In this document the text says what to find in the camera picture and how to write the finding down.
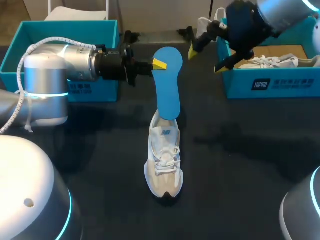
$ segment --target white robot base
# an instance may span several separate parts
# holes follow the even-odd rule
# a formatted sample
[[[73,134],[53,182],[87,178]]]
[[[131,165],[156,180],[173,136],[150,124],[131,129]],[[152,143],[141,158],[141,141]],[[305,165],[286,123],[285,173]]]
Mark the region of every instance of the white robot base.
[[[48,155],[0,136],[0,239],[81,240],[80,210]]]
[[[320,167],[284,197],[279,220],[285,240],[320,237]]]

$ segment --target cardboard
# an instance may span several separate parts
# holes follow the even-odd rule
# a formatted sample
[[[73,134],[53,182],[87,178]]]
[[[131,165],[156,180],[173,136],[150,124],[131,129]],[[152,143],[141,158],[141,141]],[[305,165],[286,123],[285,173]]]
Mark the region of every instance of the cardboard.
[[[299,59],[307,59],[307,55],[302,45],[276,45],[276,46],[257,46],[253,49],[254,58],[261,58],[264,55],[269,57],[282,57],[283,55],[293,54]],[[235,68],[239,68],[243,64],[246,64],[247,60],[242,60],[235,65]]]

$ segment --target floor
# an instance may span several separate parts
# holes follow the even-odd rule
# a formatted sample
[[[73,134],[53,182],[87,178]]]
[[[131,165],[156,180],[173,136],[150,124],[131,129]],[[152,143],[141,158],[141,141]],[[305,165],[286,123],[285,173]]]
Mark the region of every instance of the floor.
[[[0,0],[0,46],[9,46],[22,21],[30,21],[23,0]]]

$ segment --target shoelace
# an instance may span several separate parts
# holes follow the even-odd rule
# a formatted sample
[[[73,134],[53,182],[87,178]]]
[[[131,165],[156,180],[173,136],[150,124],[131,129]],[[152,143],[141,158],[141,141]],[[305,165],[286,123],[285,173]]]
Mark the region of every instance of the shoelace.
[[[180,163],[180,160],[175,160],[175,157],[180,153],[180,148],[176,146],[174,148],[174,152],[171,150],[162,150],[160,152],[160,156],[157,156],[154,149],[152,148],[152,153],[153,156],[156,158],[155,162],[155,174],[166,174],[166,173],[173,173],[177,171],[177,166],[176,164]],[[165,161],[161,159],[163,154],[169,153],[171,155],[171,160],[170,161]]]
[[[277,66],[279,67],[280,59],[278,57],[266,57],[262,55],[262,57],[255,57],[254,59],[249,60],[248,62],[258,65],[267,65],[267,66]]]

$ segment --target new balance logo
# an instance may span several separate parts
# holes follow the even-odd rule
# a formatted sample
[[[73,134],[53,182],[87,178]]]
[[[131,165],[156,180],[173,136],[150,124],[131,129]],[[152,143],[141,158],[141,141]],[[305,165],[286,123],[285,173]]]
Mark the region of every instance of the new balance logo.
[[[163,130],[161,135],[169,135],[171,130]]]

